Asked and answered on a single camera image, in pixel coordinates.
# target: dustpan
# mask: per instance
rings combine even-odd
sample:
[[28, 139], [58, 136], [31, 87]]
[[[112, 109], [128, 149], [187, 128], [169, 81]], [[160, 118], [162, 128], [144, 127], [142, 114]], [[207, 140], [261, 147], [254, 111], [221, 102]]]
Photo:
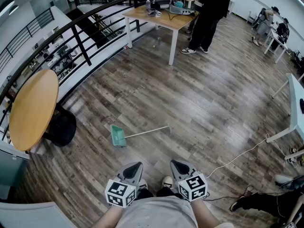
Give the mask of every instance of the dustpan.
[[134, 136], [144, 134], [144, 133], [150, 133], [150, 132], [157, 131], [157, 130], [167, 128], [167, 127], [170, 128], [170, 126], [168, 125], [168, 126], [165, 126], [165, 127], [161, 127], [161, 128], [153, 129], [153, 130], [146, 131], [146, 132], [143, 132], [143, 133], [133, 134], [133, 135], [125, 137], [124, 130], [121, 127], [111, 125], [112, 143], [113, 143], [114, 146], [126, 146], [127, 145], [127, 143], [125, 141], [126, 138], [134, 137]]

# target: person in black clothing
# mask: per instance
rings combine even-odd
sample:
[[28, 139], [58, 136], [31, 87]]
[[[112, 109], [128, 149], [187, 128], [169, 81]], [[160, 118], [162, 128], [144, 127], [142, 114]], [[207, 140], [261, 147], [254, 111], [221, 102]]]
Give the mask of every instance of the person in black clothing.
[[199, 47], [204, 53], [212, 42], [217, 23], [227, 16], [230, 0], [199, 0], [204, 4], [194, 27], [188, 48], [181, 50], [183, 54], [195, 53]]
[[[284, 18], [283, 21], [284, 21], [283, 23], [280, 24], [277, 23], [278, 28], [276, 29], [276, 31], [279, 36], [283, 37], [283, 41], [286, 43], [289, 37], [288, 19]], [[271, 48], [275, 50], [278, 47], [278, 45], [279, 43], [276, 40], [274, 40], [274, 42], [271, 44]]]
[[293, 191], [284, 193], [280, 196], [268, 194], [252, 194], [249, 197], [240, 197], [231, 208], [231, 212], [235, 212], [239, 208], [257, 209], [265, 211], [275, 217], [280, 218], [280, 225], [289, 224], [294, 219], [294, 223], [298, 222], [299, 213], [304, 215], [304, 188], [298, 188]]

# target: wooden floor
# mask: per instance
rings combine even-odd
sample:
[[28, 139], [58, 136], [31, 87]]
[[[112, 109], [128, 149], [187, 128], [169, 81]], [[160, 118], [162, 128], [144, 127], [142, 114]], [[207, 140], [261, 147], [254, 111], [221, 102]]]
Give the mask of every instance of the wooden floor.
[[[249, 42], [250, 26], [234, 15], [218, 25], [207, 55], [181, 54], [188, 36], [180, 31], [169, 66], [172, 31], [161, 28], [95, 71], [64, 104], [77, 118], [74, 139], [64, 148], [41, 143], [46, 152], [31, 154], [15, 201], [55, 201], [77, 227], [87, 228], [108, 209], [104, 189], [122, 165], [143, 162], [143, 178], [156, 191], [162, 178], [171, 175], [171, 159], [188, 160], [208, 176], [261, 142], [266, 133], [272, 136], [287, 128], [289, 87], [271, 99], [286, 73], [296, 75], [287, 54], [275, 64], [273, 54], [264, 55], [264, 47]], [[111, 124], [122, 127], [126, 135], [169, 124], [172, 134], [164, 130], [142, 135], [116, 148]], [[276, 142], [284, 153], [301, 146], [295, 132]], [[237, 197], [247, 186], [276, 192], [276, 173], [299, 172], [303, 173], [286, 163], [274, 144], [264, 142], [213, 173], [209, 198]], [[233, 202], [226, 198], [206, 203], [218, 219], [237, 228], [268, 228], [276, 220], [257, 210], [231, 213]]]

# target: round wooden table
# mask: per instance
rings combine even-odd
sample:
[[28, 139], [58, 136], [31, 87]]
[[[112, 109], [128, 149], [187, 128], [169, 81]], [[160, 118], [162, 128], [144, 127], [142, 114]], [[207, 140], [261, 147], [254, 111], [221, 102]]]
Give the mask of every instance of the round wooden table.
[[[74, 132], [74, 136], [76, 119], [70, 112], [57, 105], [58, 91], [59, 81], [57, 75], [50, 69], [41, 70], [34, 74], [20, 89], [13, 103], [9, 118], [9, 134], [16, 149], [21, 151], [29, 150], [38, 143], [41, 137], [50, 139], [54, 144], [59, 142], [61, 146], [67, 144], [67, 141], [61, 140], [61, 134], [64, 135], [65, 132], [62, 129], [60, 131], [56, 129], [60, 127], [62, 122], [69, 122], [68, 126], [75, 125], [75, 127], [72, 126], [70, 131]], [[55, 120], [59, 119], [60, 124], [53, 120], [51, 121], [55, 108], [62, 113]], [[49, 133], [46, 133], [45, 131], [49, 124]]]

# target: ceiling light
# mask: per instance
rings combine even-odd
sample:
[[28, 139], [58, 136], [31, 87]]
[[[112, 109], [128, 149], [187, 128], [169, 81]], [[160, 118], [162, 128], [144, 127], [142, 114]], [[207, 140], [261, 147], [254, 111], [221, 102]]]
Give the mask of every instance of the ceiling light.
[[304, 6], [304, 3], [301, 0], [298, 0], [298, 1]]
[[0, 17], [6, 13], [7, 10], [14, 4], [14, 0], [6, 0], [0, 6]]
[[9, 11], [9, 15], [11, 15], [13, 12], [15, 12], [17, 10], [17, 8], [19, 8], [18, 5], [14, 5], [13, 7], [11, 7], [11, 9]]

